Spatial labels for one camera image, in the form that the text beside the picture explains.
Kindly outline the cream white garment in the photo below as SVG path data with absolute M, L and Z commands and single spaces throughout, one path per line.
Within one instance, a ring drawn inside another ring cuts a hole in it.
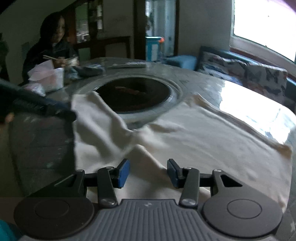
M 202 173 L 220 169 L 259 190 L 286 210 L 292 179 L 292 149 L 260 134 L 193 95 L 155 121 L 129 130 L 95 92 L 76 94 L 72 109 L 75 165 L 86 173 L 130 160 L 123 199 L 179 199 L 167 175 L 167 160 Z

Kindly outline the person in dark clothes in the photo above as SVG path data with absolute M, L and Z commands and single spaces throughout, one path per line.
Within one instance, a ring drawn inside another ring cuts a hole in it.
M 59 11 L 49 14 L 43 20 L 40 27 L 40 39 L 29 49 L 24 60 L 23 82 L 20 85 L 29 83 L 28 72 L 36 65 L 45 62 L 45 55 L 53 58 L 55 68 L 65 67 L 67 59 L 77 56 L 77 53 L 67 41 L 65 27 L 65 19 Z

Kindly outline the white plastic bag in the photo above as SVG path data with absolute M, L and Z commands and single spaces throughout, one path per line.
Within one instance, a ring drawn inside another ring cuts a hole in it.
M 54 68 L 52 60 L 47 60 L 27 72 L 30 83 L 39 83 L 45 92 L 64 87 L 64 68 Z

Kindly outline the crumpled blue grey cloth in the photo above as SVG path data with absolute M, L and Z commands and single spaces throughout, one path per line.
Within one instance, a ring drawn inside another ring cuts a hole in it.
M 100 64 L 69 66 L 65 70 L 65 80 L 80 80 L 105 74 L 105 68 Z

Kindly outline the round black induction cooktop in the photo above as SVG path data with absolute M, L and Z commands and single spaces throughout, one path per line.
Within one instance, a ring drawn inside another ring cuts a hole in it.
M 95 92 L 127 123 L 147 123 L 183 98 L 173 80 L 146 74 L 117 74 L 90 82 L 77 94 Z

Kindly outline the dark wooden side table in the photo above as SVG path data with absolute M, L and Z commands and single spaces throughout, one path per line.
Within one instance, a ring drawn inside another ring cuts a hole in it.
M 131 36 L 102 38 L 74 44 L 79 60 L 89 61 L 101 57 L 131 58 Z

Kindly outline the flat dark remote box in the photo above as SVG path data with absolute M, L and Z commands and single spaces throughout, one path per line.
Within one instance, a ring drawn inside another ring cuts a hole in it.
M 145 68 L 145 62 L 126 62 L 124 64 L 113 64 L 108 68 Z

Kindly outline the left butterfly print pillow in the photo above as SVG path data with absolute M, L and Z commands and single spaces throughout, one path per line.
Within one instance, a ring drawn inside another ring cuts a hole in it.
M 243 86 L 246 79 L 247 64 L 236 59 L 204 52 L 198 72 L 214 76 Z

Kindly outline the butterfly print pillow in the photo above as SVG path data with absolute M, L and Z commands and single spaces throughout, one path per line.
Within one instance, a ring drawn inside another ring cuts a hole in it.
M 243 86 L 246 79 L 247 64 L 236 59 L 204 52 L 198 72 L 214 76 Z
M 246 69 L 246 86 L 278 103 L 285 102 L 287 71 L 265 64 L 249 63 Z

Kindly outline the right butterfly print pillow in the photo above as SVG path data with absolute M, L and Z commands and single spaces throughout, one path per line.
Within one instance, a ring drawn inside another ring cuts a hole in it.
M 246 69 L 246 86 L 278 103 L 285 102 L 287 71 L 265 64 L 249 63 Z

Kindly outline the blue white cabinet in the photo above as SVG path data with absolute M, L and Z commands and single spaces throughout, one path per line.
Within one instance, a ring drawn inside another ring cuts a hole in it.
M 160 44 L 162 44 L 165 39 L 159 36 L 146 36 L 145 37 L 146 46 L 146 61 L 148 62 L 157 62 L 160 60 L 161 50 Z

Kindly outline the window with green frame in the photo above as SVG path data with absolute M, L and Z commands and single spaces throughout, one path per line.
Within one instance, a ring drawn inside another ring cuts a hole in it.
M 286 1 L 234 1 L 233 33 L 295 61 L 295 9 Z

